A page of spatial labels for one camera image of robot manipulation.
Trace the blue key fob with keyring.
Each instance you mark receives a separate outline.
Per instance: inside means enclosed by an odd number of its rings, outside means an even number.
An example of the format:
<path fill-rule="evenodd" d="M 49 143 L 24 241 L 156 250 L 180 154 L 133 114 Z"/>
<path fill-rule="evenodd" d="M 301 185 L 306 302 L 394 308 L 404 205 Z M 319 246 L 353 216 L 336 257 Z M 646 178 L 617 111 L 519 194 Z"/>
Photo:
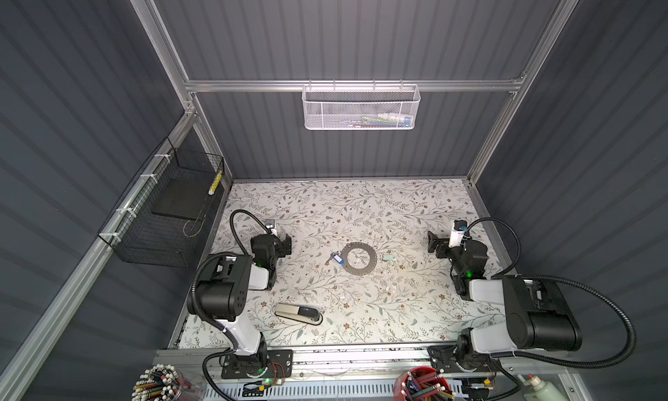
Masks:
<path fill-rule="evenodd" d="M 337 252 L 333 252 L 330 256 L 330 259 L 333 260 L 334 262 L 336 262 L 339 265 L 344 265 L 345 264 L 344 258 Z"/>

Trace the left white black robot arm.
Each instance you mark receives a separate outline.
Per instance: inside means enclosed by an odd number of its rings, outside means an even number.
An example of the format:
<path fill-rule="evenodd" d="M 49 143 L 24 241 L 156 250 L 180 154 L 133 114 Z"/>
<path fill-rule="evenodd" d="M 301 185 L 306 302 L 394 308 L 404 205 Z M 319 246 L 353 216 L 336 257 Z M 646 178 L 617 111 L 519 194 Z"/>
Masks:
<path fill-rule="evenodd" d="M 186 306 L 189 314 L 220 331 L 230 341 L 231 360 L 250 369 L 267 367 L 266 340 L 245 314 L 250 291 L 268 291 L 277 278 L 278 260 L 292 254 L 292 237 L 272 234 L 250 241 L 252 251 L 209 255 L 196 270 Z"/>

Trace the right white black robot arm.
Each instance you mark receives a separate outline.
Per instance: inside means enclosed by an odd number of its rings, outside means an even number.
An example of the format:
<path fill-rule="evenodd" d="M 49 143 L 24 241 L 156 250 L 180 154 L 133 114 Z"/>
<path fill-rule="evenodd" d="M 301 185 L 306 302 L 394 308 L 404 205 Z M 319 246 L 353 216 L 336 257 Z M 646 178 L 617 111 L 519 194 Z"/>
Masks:
<path fill-rule="evenodd" d="M 582 345 L 576 319 L 553 280 L 485 277 L 488 247 L 463 242 L 464 232 L 440 238 L 427 233 L 427 251 L 451 263 L 455 293 L 465 301 L 497 305 L 504 321 L 461 331 L 449 360 L 462 370 L 475 370 L 484 357 L 517 350 L 575 352 Z"/>

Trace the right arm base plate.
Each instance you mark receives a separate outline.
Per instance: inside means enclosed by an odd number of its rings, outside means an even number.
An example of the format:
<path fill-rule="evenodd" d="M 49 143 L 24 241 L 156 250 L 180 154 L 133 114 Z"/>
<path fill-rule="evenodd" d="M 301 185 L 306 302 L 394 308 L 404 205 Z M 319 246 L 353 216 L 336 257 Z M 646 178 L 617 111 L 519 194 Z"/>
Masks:
<path fill-rule="evenodd" d="M 427 348 L 427 353 L 431 367 L 438 371 L 446 373 L 486 371 L 496 373 L 499 371 L 488 355 L 466 352 L 464 349 L 459 350 L 455 344 L 432 345 Z"/>

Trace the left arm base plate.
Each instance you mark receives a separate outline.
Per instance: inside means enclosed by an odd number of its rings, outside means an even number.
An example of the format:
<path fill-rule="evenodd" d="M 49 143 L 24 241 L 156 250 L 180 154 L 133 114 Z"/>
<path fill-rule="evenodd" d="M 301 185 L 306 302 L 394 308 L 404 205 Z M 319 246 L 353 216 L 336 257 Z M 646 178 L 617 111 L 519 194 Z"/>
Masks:
<path fill-rule="evenodd" d="M 222 360 L 222 379 L 290 378 L 292 350 L 269 350 L 250 356 L 231 355 Z"/>

